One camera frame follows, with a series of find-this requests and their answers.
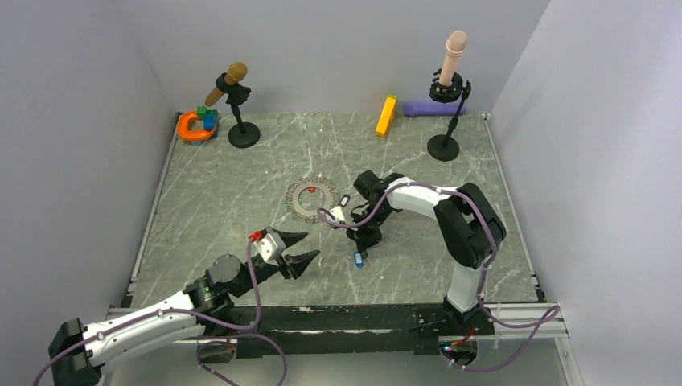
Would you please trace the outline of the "key with blue tag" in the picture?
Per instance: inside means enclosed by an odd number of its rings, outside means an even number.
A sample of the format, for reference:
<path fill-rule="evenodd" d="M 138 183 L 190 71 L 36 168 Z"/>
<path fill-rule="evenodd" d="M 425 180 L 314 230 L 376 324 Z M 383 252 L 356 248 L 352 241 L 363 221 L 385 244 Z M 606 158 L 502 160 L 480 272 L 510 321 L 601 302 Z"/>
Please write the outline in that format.
<path fill-rule="evenodd" d="M 368 266 L 369 266 L 369 263 L 368 263 L 368 253 L 367 253 L 367 252 L 360 252 L 360 251 L 354 252 L 354 254 L 353 254 L 353 261 L 354 261 L 355 266 L 356 266 L 358 269 L 362 269 L 362 268 L 364 268 L 364 267 L 368 267 Z"/>

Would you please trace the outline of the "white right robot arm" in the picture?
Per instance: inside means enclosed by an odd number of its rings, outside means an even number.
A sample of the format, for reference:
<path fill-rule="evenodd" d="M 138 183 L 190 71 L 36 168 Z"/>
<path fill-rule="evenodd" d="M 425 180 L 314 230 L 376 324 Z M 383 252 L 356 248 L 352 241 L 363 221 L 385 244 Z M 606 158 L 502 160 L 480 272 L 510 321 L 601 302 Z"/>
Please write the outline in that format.
<path fill-rule="evenodd" d="M 367 204 L 362 213 L 351 215 L 355 227 L 346 231 L 357 253 L 364 255 L 381 241 L 380 226 L 393 212 L 411 211 L 436 220 L 454 258 L 452 281 L 436 323 L 447 335 L 492 335 L 495 328 L 480 305 L 484 262 L 499 249 L 507 229 L 480 188 L 473 183 L 437 187 L 398 173 L 380 178 L 371 170 L 360 174 L 353 186 Z"/>

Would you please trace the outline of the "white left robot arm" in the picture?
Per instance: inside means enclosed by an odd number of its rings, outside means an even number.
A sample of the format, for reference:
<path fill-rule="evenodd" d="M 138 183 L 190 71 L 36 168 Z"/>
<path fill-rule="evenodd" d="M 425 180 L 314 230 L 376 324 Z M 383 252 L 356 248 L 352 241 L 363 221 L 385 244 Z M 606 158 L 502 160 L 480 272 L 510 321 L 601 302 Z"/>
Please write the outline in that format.
<path fill-rule="evenodd" d="M 244 260 L 222 255 L 191 284 L 151 306 L 102 322 L 64 322 L 48 347 L 49 362 L 33 383 L 50 372 L 55 385 L 97 385 L 118 363 L 179 340 L 256 331 L 262 304 L 241 319 L 233 310 L 235 298 L 258 297 L 258 286 L 277 274 L 300 278 L 319 252 L 290 255 L 286 250 L 306 236 L 264 228 L 249 236 Z"/>

